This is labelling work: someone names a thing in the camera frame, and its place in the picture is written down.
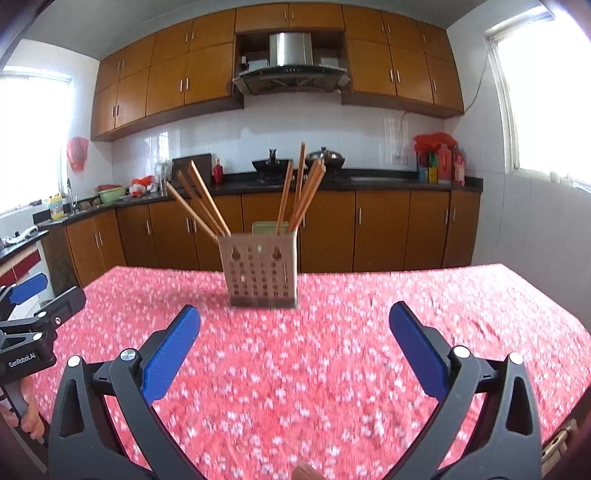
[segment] blue gripper pad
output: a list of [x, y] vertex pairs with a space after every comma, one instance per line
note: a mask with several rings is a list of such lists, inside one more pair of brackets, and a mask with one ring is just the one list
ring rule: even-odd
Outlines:
[[13, 305], [20, 305], [46, 288], [47, 277], [42, 273], [38, 273], [34, 277], [31, 277], [14, 287], [8, 296], [8, 300]]
[[423, 391], [442, 401], [449, 391], [447, 366], [423, 332], [423, 326], [403, 301], [392, 305], [390, 330], [417, 376]]
[[199, 311], [195, 307], [186, 306], [175, 318], [174, 323], [144, 368], [142, 394], [148, 405], [164, 398], [199, 335]]

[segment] red floral tablecloth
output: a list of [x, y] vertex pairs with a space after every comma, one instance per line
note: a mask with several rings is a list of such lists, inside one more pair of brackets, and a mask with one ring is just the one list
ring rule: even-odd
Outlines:
[[[154, 405], [211, 480], [287, 479], [299, 462], [329, 479], [381, 478], [436, 405], [389, 331], [398, 300], [451, 345], [492, 359], [521, 352], [544, 438], [591, 382], [584, 327], [502, 265], [301, 275], [298, 292], [297, 310], [234, 309], [221, 274], [114, 268], [86, 288], [86, 308], [58, 331], [57, 365], [37, 374], [41, 411], [50, 418], [71, 355], [97, 362], [139, 348], [187, 303], [201, 313], [201, 333]], [[109, 405], [131, 458], [144, 463], [116, 402]], [[478, 398], [446, 463], [461, 454], [480, 407]]]

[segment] red bottle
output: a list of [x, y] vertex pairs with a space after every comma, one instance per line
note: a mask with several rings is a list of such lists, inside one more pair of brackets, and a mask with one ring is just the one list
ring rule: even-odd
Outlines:
[[220, 184], [223, 182], [223, 167], [220, 165], [220, 159], [215, 159], [215, 167], [213, 168], [213, 182], [216, 184]]

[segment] wooden cabinet door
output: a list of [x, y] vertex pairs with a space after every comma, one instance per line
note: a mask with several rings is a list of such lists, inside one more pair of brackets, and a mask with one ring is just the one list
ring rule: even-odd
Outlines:
[[379, 10], [343, 5], [343, 17], [348, 40], [354, 38], [388, 44], [386, 27], [382, 19], [382, 12]]
[[352, 272], [355, 192], [317, 192], [300, 235], [303, 273]]
[[187, 20], [157, 32], [151, 64], [157, 65], [188, 53], [192, 28], [193, 20]]
[[149, 73], [150, 69], [144, 69], [119, 81], [115, 127], [130, 124], [146, 116]]
[[189, 54], [185, 105], [230, 96], [234, 67], [233, 44], [201, 48]]
[[158, 268], [148, 205], [117, 209], [117, 221], [127, 265]]
[[78, 281], [81, 287], [86, 287], [105, 273], [95, 219], [92, 217], [72, 223], [66, 227], [66, 232]]
[[355, 202], [353, 271], [403, 270], [410, 192], [358, 191]]
[[428, 23], [417, 22], [417, 25], [425, 53], [453, 63], [453, 52], [449, 44], [447, 32], [442, 28]]
[[96, 92], [117, 84], [119, 75], [121, 74], [121, 64], [123, 63], [124, 55], [125, 49], [118, 50], [113, 55], [109, 55], [101, 61], [99, 73], [96, 76]]
[[[214, 200], [230, 231], [232, 233], [244, 233], [240, 195], [215, 197]], [[191, 201], [191, 207], [195, 212], [199, 213], [199, 207], [195, 205], [194, 201]], [[193, 224], [193, 228], [196, 229], [195, 245], [197, 246], [199, 267], [201, 267], [201, 270], [221, 272], [223, 269], [219, 247], [197, 225]]]
[[339, 4], [290, 4], [291, 28], [326, 28], [344, 30], [343, 11]]
[[100, 254], [103, 257], [105, 271], [111, 268], [126, 267], [121, 237], [119, 236], [119, 225], [114, 210], [110, 210], [95, 216], [96, 233], [99, 236]]
[[193, 20], [189, 50], [193, 51], [198, 48], [234, 42], [235, 20], [235, 8], [197, 17]]
[[287, 30], [290, 27], [287, 10], [287, 4], [264, 4], [237, 8], [236, 33]]
[[92, 105], [92, 137], [115, 128], [118, 84], [115, 83], [95, 95]]
[[399, 97], [433, 103], [431, 77], [423, 52], [390, 47], [396, 93]]
[[121, 64], [122, 79], [150, 67], [155, 39], [156, 34], [152, 34], [125, 47], [125, 58]]
[[193, 225], [178, 202], [150, 204], [154, 245], [160, 268], [199, 270]]
[[348, 40], [347, 46], [353, 90], [396, 96], [394, 71], [388, 46], [362, 40]]
[[382, 17], [391, 47], [424, 53], [423, 40], [418, 31], [416, 20], [389, 12], [382, 12]]
[[146, 116], [184, 105], [187, 55], [150, 67]]
[[452, 191], [443, 267], [468, 267], [476, 242], [480, 193]]
[[410, 193], [405, 270], [441, 268], [449, 220], [449, 192]]
[[454, 63], [440, 60], [431, 55], [427, 55], [427, 65], [433, 85], [433, 100], [435, 105], [441, 105], [457, 110], [464, 111], [464, 101], [462, 99], [462, 89], [460, 79], [457, 76], [457, 69]]

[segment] white ceiling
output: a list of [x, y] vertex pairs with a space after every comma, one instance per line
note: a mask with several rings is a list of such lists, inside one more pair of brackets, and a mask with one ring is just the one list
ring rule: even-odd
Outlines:
[[[55, 0], [25, 37], [101, 60], [139, 38], [180, 21], [273, 1], [277, 0]], [[443, 28], [484, 1], [341, 0], [344, 4], [404, 14]]]

